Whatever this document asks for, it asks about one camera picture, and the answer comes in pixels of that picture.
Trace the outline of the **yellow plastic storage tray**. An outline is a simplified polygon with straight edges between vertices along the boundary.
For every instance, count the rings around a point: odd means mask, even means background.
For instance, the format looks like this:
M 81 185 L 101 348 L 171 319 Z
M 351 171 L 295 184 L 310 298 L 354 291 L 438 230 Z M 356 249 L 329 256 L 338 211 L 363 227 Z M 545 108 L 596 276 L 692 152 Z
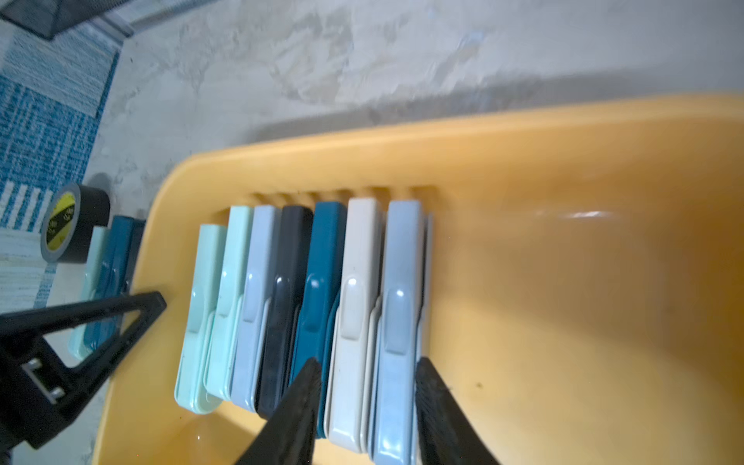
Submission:
M 743 460 L 743 98 L 683 95 L 196 155 L 150 211 L 133 289 L 167 310 L 110 380 L 98 464 L 232 464 L 263 427 L 174 385 L 199 228 L 232 205 L 418 199 L 429 354 L 505 464 Z

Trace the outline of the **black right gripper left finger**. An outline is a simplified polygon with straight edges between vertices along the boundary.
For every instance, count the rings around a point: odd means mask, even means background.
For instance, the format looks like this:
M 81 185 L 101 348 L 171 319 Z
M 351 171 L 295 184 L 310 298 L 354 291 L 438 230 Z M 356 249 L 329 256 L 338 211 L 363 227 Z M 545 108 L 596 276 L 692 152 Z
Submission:
M 310 358 L 276 411 L 236 464 L 311 464 L 321 398 L 322 366 Z

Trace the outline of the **grey pruning pliers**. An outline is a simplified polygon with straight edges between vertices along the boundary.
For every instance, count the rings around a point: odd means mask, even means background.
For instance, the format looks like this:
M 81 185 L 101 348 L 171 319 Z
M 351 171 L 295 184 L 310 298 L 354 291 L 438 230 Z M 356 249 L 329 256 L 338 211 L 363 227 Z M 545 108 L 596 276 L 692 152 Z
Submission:
M 387 212 L 371 458 L 376 464 L 409 464 L 426 218 L 420 201 L 392 201 Z
M 242 305 L 238 315 L 238 342 L 232 376 L 232 403 L 257 411 L 265 313 L 271 300 L 281 210 L 271 205 L 254 209 Z

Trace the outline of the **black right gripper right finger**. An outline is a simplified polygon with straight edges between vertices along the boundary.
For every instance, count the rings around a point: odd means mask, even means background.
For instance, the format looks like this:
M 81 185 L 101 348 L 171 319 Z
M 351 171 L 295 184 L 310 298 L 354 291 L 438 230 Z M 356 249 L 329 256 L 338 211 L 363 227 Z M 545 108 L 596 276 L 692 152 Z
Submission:
M 418 361 L 415 381 L 418 449 L 422 464 L 500 464 L 429 358 Z

